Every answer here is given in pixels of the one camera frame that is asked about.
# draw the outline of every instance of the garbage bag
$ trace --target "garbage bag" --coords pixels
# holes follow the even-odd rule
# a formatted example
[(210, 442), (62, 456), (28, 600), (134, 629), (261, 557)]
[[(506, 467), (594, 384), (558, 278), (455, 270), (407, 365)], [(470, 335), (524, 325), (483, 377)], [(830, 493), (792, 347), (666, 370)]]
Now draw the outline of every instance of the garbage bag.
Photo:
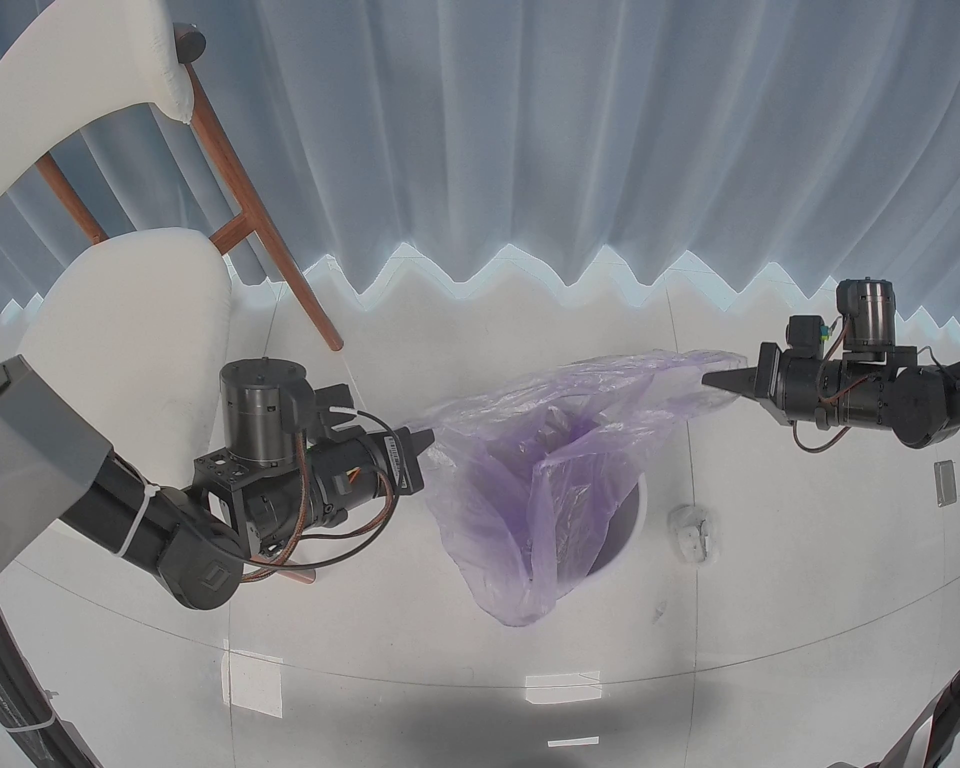
[(420, 456), (425, 500), (477, 605), (517, 627), (552, 611), (589, 573), (670, 431), (735, 399), (703, 386), (703, 374), (745, 365), (720, 351), (600, 357), (412, 424), (434, 430)]

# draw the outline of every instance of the barcode label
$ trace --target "barcode label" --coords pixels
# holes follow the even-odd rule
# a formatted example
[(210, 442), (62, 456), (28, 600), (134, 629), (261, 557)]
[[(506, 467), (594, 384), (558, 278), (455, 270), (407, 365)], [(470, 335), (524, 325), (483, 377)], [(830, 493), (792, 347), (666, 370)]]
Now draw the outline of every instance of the barcode label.
[(396, 484), (405, 490), (407, 487), (407, 478), (400, 473), (400, 453), (396, 450), (396, 441), (390, 435), (385, 435), (383, 445), (387, 449), (387, 457), (390, 459), (390, 467), (394, 471)]

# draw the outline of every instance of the white chair backrest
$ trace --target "white chair backrest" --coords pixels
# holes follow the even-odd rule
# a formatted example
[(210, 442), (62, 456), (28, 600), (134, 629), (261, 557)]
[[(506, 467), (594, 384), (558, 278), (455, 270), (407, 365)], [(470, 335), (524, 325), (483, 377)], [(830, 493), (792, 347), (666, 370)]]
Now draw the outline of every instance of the white chair backrest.
[(193, 114), (163, 0), (56, 0), (0, 59), (0, 194), (72, 132), (148, 102)]

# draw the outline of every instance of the blue curtain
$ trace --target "blue curtain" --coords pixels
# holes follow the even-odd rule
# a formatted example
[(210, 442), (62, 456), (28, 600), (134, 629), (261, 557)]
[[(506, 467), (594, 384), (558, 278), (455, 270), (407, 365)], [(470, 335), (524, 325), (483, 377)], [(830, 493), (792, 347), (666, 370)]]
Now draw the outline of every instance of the blue curtain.
[[(358, 291), (401, 242), (455, 280), (514, 243), (567, 283), (606, 244), (646, 283), (691, 250), (737, 290), (777, 261), (807, 293), (870, 275), (904, 315), (960, 308), (954, 0), (168, 5), (298, 263), (331, 253)], [(0, 4), (0, 50), (36, 12)], [(234, 205), (148, 106), (54, 157), (111, 235), (210, 233)], [(0, 303), (84, 247), (27, 173), (0, 199)], [(277, 277), (255, 242), (230, 257)]]

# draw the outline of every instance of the brown braided cable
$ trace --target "brown braided cable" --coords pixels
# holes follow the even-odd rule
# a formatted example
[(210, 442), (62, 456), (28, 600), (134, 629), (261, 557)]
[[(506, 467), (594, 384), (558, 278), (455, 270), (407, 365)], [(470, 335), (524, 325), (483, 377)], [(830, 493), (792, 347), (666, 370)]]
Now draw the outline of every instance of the brown braided cable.
[[(303, 434), (297, 436), (297, 465), (300, 467), (300, 514), (297, 517), (297, 526), (294, 528), (293, 535), (287, 541), (286, 546), (277, 553), (276, 557), (270, 560), (271, 565), (283, 565), (289, 560), (293, 551), (300, 543), (300, 536), (306, 527), (306, 510), (310, 496), (310, 478), (306, 467), (306, 448), (303, 444)], [(245, 574), (240, 578), (241, 584), (251, 584), (252, 582), (263, 581), (276, 573), (272, 568), (259, 568), (251, 573)]]

